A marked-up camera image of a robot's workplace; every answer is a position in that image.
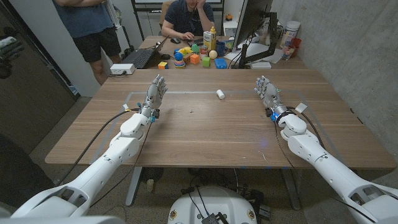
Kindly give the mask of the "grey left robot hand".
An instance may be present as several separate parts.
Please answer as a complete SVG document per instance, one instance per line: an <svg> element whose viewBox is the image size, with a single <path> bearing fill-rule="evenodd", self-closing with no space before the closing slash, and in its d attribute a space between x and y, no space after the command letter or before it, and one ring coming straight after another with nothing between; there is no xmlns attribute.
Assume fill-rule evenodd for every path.
<svg viewBox="0 0 398 224"><path fill-rule="evenodd" d="M168 90L167 84L165 83L164 77L159 74L154 78L153 82L149 85L146 96L144 98L143 105L141 106L139 113L143 114L147 118L155 117L159 119L160 105L166 91Z"/></svg>

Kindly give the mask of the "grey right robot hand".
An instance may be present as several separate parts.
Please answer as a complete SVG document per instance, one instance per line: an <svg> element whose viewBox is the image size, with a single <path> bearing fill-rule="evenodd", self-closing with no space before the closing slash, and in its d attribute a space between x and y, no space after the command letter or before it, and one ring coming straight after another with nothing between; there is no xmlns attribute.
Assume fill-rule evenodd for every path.
<svg viewBox="0 0 398 224"><path fill-rule="evenodd" d="M287 111L286 106L280 100L277 88L264 76L257 78L256 85L254 90L266 107L266 116L276 121L282 113Z"/></svg>

